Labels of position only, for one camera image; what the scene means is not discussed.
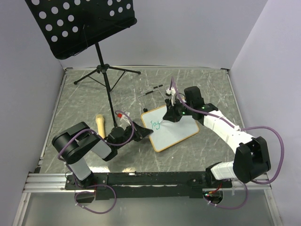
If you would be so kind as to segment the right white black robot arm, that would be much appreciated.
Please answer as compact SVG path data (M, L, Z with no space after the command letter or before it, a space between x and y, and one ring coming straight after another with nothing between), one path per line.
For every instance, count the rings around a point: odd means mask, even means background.
M234 152L233 161L218 162L207 167L205 176L209 187L217 187L222 180L238 179L248 183L271 168L268 145L264 138L253 137L228 120L211 103L206 104L196 86L184 90L184 99L178 98L174 87L166 90L166 113L163 120L179 122L191 116L218 135Z

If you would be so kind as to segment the yellow framed whiteboard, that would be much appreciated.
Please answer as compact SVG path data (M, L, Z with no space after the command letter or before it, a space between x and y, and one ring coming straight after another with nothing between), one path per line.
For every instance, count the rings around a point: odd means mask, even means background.
M161 152L199 132L198 122L191 116L184 116L179 122L164 121L166 106L161 106L141 115L144 126L152 129L149 135L155 152Z

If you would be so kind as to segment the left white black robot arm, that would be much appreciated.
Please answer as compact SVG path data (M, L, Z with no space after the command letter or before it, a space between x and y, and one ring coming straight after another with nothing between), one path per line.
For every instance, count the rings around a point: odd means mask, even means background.
M152 129L130 123L125 129L114 127L105 138L101 138L85 122L80 122L52 139L52 146L58 151L58 159L73 173L76 184L88 189L95 183L94 174L84 156L92 151L104 161L110 161L118 149L131 141L139 142L153 133Z

